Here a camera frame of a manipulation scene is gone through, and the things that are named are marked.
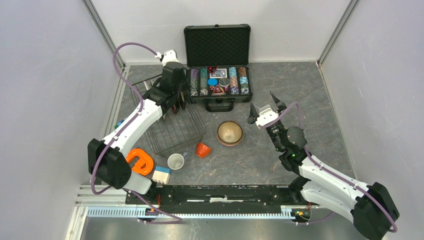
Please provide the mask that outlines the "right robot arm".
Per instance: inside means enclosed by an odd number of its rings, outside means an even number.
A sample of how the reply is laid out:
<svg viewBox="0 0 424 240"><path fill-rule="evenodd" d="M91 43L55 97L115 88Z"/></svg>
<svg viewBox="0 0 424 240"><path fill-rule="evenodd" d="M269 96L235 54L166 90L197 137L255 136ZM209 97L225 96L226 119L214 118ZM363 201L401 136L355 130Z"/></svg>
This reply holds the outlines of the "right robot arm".
<svg viewBox="0 0 424 240"><path fill-rule="evenodd" d="M279 161L297 175L290 184L289 199L295 204L318 204L350 221L368 240L381 240L396 233L400 213L388 191L379 182L372 185L330 167L307 148L298 102L286 105L274 94L276 108L259 109L251 103L247 122L265 129Z"/></svg>

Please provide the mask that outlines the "dark brown bottom plate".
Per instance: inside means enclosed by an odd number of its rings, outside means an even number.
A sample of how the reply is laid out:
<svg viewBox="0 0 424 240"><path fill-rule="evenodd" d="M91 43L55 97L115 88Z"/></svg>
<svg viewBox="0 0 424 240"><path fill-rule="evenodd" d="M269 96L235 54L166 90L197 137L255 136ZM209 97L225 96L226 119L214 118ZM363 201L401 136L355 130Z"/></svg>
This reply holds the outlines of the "dark brown bottom plate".
<svg viewBox="0 0 424 240"><path fill-rule="evenodd" d="M185 96L183 91L179 92L178 102L179 102L180 108L184 111L186 109L186 101L185 101Z"/></svg>

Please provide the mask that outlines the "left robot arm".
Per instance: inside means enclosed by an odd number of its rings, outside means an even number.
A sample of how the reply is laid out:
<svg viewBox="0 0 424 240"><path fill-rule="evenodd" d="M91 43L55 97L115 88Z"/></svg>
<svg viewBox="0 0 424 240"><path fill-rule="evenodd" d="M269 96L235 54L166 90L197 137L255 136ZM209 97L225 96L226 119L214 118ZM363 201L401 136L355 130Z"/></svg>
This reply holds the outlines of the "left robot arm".
<svg viewBox="0 0 424 240"><path fill-rule="evenodd" d="M168 62L162 68L158 85L153 85L125 121L102 140L92 139L87 146L91 183L100 179L109 187L138 193L145 204L153 203L157 190L152 180L134 172L126 161L140 137L166 114L182 92L189 88L186 68L179 62Z"/></svg>

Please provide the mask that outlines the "tan ceramic bowl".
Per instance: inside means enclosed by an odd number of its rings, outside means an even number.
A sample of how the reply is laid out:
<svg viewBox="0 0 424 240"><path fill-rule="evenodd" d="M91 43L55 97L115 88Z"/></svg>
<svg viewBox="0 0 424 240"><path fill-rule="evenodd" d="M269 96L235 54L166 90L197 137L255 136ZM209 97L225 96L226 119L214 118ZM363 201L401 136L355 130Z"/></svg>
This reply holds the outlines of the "tan ceramic bowl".
<svg viewBox="0 0 424 240"><path fill-rule="evenodd" d="M231 147L237 145L243 137L243 129L235 121L224 121L217 128L217 138L221 144Z"/></svg>

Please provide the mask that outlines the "red rim beige plate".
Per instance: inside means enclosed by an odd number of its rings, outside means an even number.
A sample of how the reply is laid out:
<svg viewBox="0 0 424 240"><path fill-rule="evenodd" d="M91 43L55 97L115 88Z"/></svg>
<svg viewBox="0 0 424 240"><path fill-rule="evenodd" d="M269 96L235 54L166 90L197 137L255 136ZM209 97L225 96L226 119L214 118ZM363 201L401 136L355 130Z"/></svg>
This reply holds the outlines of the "red rim beige plate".
<svg viewBox="0 0 424 240"><path fill-rule="evenodd" d="M179 111L179 106L177 105L177 103L175 103L172 107L172 112L176 115Z"/></svg>

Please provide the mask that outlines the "white plate teal rim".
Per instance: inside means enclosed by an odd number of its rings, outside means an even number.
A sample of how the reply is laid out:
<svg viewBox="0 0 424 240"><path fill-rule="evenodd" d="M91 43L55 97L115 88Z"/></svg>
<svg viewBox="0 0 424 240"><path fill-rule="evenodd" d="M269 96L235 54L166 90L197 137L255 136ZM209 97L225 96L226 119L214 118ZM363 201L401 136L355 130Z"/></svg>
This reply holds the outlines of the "white plate teal rim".
<svg viewBox="0 0 424 240"><path fill-rule="evenodd" d="M152 83L150 80L146 80L143 82L145 90L148 91L152 87Z"/></svg>

